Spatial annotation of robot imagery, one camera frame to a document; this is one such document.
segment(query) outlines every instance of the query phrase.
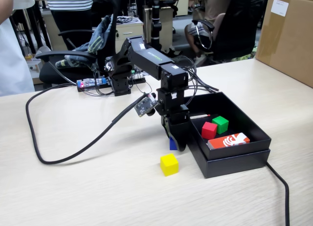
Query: white label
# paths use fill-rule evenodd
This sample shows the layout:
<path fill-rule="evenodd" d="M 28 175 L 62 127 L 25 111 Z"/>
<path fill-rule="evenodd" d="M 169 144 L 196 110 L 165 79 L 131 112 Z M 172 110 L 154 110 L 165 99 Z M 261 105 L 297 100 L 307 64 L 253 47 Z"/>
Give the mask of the white label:
<path fill-rule="evenodd" d="M 284 17 L 286 15 L 288 5 L 289 3 L 287 2 L 274 0 L 271 12 Z"/>
<path fill-rule="evenodd" d="M 177 98 L 177 93 L 172 93 L 172 99 L 176 99 Z"/>
<path fill-rule="evenodd" d="M 145 44 L 139 44 L 139 46 L 140 46 L 141 50 L 146 49 Z"/>

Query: chair backrest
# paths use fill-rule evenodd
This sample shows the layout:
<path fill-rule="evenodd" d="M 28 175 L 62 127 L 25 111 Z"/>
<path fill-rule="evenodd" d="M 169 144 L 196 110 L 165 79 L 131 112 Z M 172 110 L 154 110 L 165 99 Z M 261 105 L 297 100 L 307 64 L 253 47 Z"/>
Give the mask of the chair backrest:
<path fill-rule="evenodd" d="M 97 60 L 100 71 L 103 72 L 106 57 L 113 56 L 115 52 L 115 35 L 116 35 L 116 20 L 120 9 L 121 0 L 109 0 L 113 6 L 113 20 L 110 29 L 109 37 L 104 48 L 97 52 Z"/>
<path fill-rule="evenodd" d="M 215 60 L 228 60 L 250 54 L 254 48 L 257 24 L 266 0 L 231 0 L 212 50 Z"/>

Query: cardboard box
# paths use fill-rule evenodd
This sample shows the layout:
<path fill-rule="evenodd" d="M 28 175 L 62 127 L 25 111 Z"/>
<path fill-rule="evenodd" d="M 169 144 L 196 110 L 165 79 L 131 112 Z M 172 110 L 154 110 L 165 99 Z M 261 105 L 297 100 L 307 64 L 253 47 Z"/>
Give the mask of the cardboard box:
<path fill-rule="evenodd" d="M 313 87 L 313 0 L 268 0 L 259 61 Z"/>

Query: electronic equipment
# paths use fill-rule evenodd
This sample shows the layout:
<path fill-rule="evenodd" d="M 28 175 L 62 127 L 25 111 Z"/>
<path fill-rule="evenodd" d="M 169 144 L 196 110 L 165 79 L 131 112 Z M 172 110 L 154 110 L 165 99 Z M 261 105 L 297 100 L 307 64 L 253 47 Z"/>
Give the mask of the electronic equipment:
<path fill-rule="evenodd" d="M 184 151 L 189 134 L 188 108 L 184 101 L 188 72 L 178 67 L 172 59 L 145 45 L 141 36 L 129 37 L 120 52 L 107 59 L 105 64 L 105 72 L 112 79 L 115 95 L 126 90 L 131 93 L 128 77 L 134 67 L 161 81 L 161 87 L 157 89 L 155 108 L 150 111 L 142 109 L 137 113 L 139 116 L 145 113 L 154 114 L 156 110 L 161 115 L 161 124 L 168 137 L 173 139 L 179 151 Z"/>

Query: black chair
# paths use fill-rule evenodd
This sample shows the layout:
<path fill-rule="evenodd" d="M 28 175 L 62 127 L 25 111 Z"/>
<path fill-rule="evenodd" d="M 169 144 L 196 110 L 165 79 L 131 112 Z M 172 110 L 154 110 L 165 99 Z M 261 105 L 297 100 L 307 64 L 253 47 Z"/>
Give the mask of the black chair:
<path fill-rule="evenodd" d="M 248 55 L 255 45 L 257 24 L 266 0 L 231 0 L 226 13 L 220 14 L 214 25 L 206 20 L 192 20 L 206 25 L 211 37 L 197 36 L 195 44 L 210 52 L 213 60 L 230 60 Z"/>
<path fill-rule="evenodd" d="M 113 20 L 112 26 L 110 29 L 109 37 L 107 39 L 106 45 L 104 48 L 97 52 L 97 54 L 90 54 L 88 52 L 79 52 L 79 51 L 50 51 L 44 52 L 36 55 L 36 58 L 43 59 L 46 63 L 43 65 L 39 79 L 46 84 L 62 84 L 67 83 L 67 81 L 61 77 L 52 67 L 51 64 L 55 63 L 61 59 L 64 59 L 65 55 L 75 55 L 83 56 L 88 58 L 91 62 L 98 62 L 99 71 L 103 71 L 105 65 L 105 58 L 108 56 L 113 56 L 115 54 L 115 32 L 116 32 L 116 20 L 119 12 L 121 0 L 110 0 L 113 5 Z M 92 33 L 92 30 L 69 30 L 60 33 L 61 35 L 69 35 L 71 33 Z M 89 68 L 67 68 L 59 70 L 60 73 L 68 78 L 69 80 L 76 82 L 84 78 L 93 78 L 93 72 Z"/>

